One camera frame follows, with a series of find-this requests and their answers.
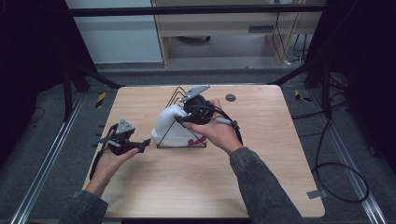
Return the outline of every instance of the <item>gray sleeve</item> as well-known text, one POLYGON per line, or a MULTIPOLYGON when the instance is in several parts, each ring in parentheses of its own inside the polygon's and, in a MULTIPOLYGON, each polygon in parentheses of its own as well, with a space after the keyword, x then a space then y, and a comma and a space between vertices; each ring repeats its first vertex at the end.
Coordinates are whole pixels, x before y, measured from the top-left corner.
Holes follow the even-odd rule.
POLYGON ((105 201, 83 190, 67 208, 59 223, 101 223, 107 207, 105 201))
POLYGON ((254 151, 237 149, 230 164, 252 223, 304 223, 274 174, 254 151))

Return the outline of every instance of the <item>handheld controller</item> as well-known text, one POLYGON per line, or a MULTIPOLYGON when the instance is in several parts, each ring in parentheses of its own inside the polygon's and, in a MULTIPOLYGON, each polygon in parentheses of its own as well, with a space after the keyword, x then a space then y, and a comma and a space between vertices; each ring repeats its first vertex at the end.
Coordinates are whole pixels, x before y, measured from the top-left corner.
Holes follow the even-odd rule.
POLYGON ((181 124, 183 122, 191 122, 199 125, 205 125, 210 120, 214 119, 217 122, 231 125, 239 142, 243 145, 238 122, 236 120, 232 120, 221 108, 213 106, 202 95, 200 95, 201 92, 209 89, 209 87, 209 85, 204 85, 189 89, 189 91, 180 99, 180 102, 184 103, 183 110, 188 114, 188 116, 175 116, 175 120, 181 124), (219 113, 223 118, 213 118, 215 112, 219 113))
POLYGON ((144 153, 145 148, 149 145, 151 139, 147 139, 142 143, 130 142, 129 138, 134 133, 134 125, 128 123, 125 119, 121 119, 120 123, 115 124, 108 130, 107 136, 102 138, 99 142, 102 143, 101 150, 96 154, 95 160, 91 168, 90 179, 92 179, 93 174, 96 170, 96 165, 102 157, 106 143, 108 148, 117 156, 124 154, 125 152, 138 148, 138 153, 144 153))

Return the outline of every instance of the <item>black cable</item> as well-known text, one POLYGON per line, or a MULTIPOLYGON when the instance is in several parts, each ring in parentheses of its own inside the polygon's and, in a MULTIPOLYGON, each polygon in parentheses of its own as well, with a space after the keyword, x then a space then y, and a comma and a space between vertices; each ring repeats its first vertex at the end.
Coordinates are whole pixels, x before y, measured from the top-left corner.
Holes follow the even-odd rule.
MULTIPOLYGON (((279 4, 280 4, 280 1, 279 1, 279 0, 275 0, 275 3, 279 5, 279 4)), ((274 30, 273 30, 273 32, 272 32, 272 42, 273 42, 274 48, 275 48, 275 50, 276 50, 277 57, 279 58, 279 60, 280 60, 281 62, 283 62, 283 61, 282 61, 282 58, 280 57, 279 51, 277 50, 277 47, 276 47, 276 44, 275 44, 275 40, 274 40, 274 39, 275 39, 275 31, 276 31, 276 30, 277 30, 278 35, 279 35, 279 40, 280 40, 280 43, 281 43, 281 45, 282 45, 283 53, 285 54, 286 58, 289 59, 288 62, 291 63, 291 62, 297 61, 298 59, 291 59, 291 58, 289 58, 289 57, 288 57, 288 54, 286 53, 285 45, 283 44, 283 40, 282 40, 282 35, 280 34, 278 22, 279 22, 279 12, 276 13, 276 22, 275 22, 274 30)))
POLYGON ((315 172, 317 174, 318 182, 320 183, 320 185, 323 188, 325 188, 326 191, 330 195, 332 195, 334 198, 339 199, 339 200, 341 200, 343 202, 346 202, 346 203, 362 203, 369 197, 370 189, 369 189, 367 181, 363 178, 363 176, 358 171, 356 171, 352 167, 347 166, 347 165, 345 165, 343 163, 340 163, 340 162, 330 161, 330 162, 324 162, 322 164, 318 164, 318 157, 319 157, 320 147, 321 147, 321 144, 323 142, 324 134, 330 128, 330 125, 332 125, 332 119, 328 119, 327 120, 326 125, 325 125, 325 127, 323 129, 323 132, 321 134, 321 137, 320 137, 320 140, 319 140, 319 144, 318 144, 318 149, 317 149, 317 155, 315 157, 315 167, 314 167, 314 169, 312 169, 312 173, 315 172), (365 192, 364 196, 361 199, 358 199, 358 200, 350 200, 350 199, 343 198, 343 197, 335 194, 331 190, 329 190, 329 188, 327 188, 327 186, 323 184, 322 179, 321 179, 320 174, 319 174, 319 171, 318 171, 318 168, 323 167, 323 166, 329 166, 329 165, 343 166, 343 167, 347 168, 348 170, 352 171, 355 175, 357 175, 363 181, 364 186, 366 187, 366 192, 365 192))
POLYGON ((303 53, 301 54, 301 56, 300 56, 300 59, 302 59, 302 61, 303 61, 303 63, 301 63, 301 64, 304 64, 305 63, 305 47, 306 47, 306 37, 307 37, 307 35, 305 35, 305 37, 304 37, 304 44, 303 44, 303 53))
POLYGON ((41 110, 43 111, 43 114, 40 116, 40 118, 31 121, 29 124, 33 124, 33 123, 38 122, 38 121, 41 120, 41 119, 44 117, 44 115, 46 114, 46 110, 45 110, 43 107, 41 107, 41 106, 36 106, 35 108, 36 108, 36 109, 41 109, 41 110))
POLYGON ((298 135, 298 137, 310 137, 310 136, 315 136, 315 135, 319 135, 319 134, 322 134, 322 133, 310 133, 310 134, 304 134, 304 135, 298 135))
MULTIPOLYGON (((344 105, 346 103, 347 103, 347 101, 344 101, 344 102, 341 102, 341 103, 339 103, 337 105, 333 105, 331 107, 331 111, 334 111, 334 110, 338 109, 337 107, 339 107, 341 105, 344 105)), ((302 115, 291 116, 291 118, 292 119, 306 119, 308 117, 312 117, 312 116, 319 115, 319 114, 326 113, 326 112, 328 112, 328 111, 327 110, 320 110, 318 112, 314 112, 314 113, 310 113, 310 114, 302 114, 302 115)))
POLYGON ((297 37, 296 37, 296 40, 294 41, 294 47, 293 47, 293 55, 294 55, 294 57, 299 57, 297 54, 296 54, 296 45, 297 45, 297 42, 298 42, 298 39, 300 38, 300 35, 297 35, 297 37))
POLYGON ((330 76, 330 82, 338 90, 345 91, 347 89, 347 86, 335 77, 330 76))
POLYGON ((116 127, 117 127, 117 124, 111 126, 110 129, 108 129, 106 137, 104 139, 101 139, 101 140, 98 141, 98 144, 102 143, 102 147, 98 151, 98 153, 96 154, 95 159, 93 161, 93 164, 92 164, 92 167, 91 167, 91 171, 90 171, 90 180, 92 179, 93 174, 95 173, 96 166, 97 166, 99 160, 102 158, 103 153, 105 152, 105 150, 108 149, 108 147, 106 147, 106 143, 108 141, 108 138, 110 137, 110 133, 111 133, 111 131, 116 130, 116 127))

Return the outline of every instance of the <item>gray floor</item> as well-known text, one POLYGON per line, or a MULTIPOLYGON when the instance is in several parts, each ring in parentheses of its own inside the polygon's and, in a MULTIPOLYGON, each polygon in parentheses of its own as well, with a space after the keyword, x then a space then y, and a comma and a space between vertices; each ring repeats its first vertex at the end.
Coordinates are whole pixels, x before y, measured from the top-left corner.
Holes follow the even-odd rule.
MULTIPOLYGON (((299 61, 291 65, 276 63, 264 38, 259 36, 212 36, 211 41, 175 38, 172 42, 170 63, 167 68, 136 69, 124 72, 103 72, 104 77, 127 86, 178 85, 178 84, 264 84, 286 75, 299 61)), ((317 105, 294 97, 298 89, 303 97, 314 99, 318 90, 307 91, 302 86, 304 74, 282 88, 290 113, 295 115, 318 111, 317 105)), ((81 188, 89 170, 95 147, 117 91, 111 90, 93 79, 89 93, 83 94, 83 103, 67 135, 58 158, 49 173, 46 184, 39 194, 29 220, 46 223, 58 219, 68 203, 70 193, 81 188), (106 92, 101 108, 94 108, 100 93, 106 92)), ((36 104, 41 108, 32 120, 8 164, 0 173, 0 219, 4 223, 12 217, 24 194, 32 184, 35 174, 45 159, 64 117, 62 85, 42 92, 36 104)), ((333 104, 344 101, 342 95, 333 97, 333 104)), ((319 133, 324 127, 321 115, 294 121, 297 133, 310 167, 314 166, 319 133)), ((333 112, 333 127, 342 136, 352 160, 369 183, 372 196, 378 203, 388 223, 396 223, 395 174, 382 158, 368 153, 368 144, 347 107, 333 112)), ((342 161, 329 133, 320 148, 319 162, 342 161)), ((324 182, 331 190, 349 199, 357 194, 344 169, 326 167, 320 170, 324 182)), ((309 223, 372 223, 360 203, 344 203, 332 196, 323 198, 326 214, 322 218, 307 219, 309 223)))

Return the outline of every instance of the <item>white object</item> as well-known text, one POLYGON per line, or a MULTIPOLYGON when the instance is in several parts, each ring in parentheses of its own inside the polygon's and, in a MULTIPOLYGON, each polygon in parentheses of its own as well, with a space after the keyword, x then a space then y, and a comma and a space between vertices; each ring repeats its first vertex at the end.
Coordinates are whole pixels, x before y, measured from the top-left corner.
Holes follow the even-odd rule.
POLYGON ((170 105, 157 116, 155 127, 151 131, 151 141, 154 144, 160 147, 194 147, 206 141, 201 134, 194 133, 194 136, 176 122, 175 116, 185 117, 187 113, 179 105, 170 105))

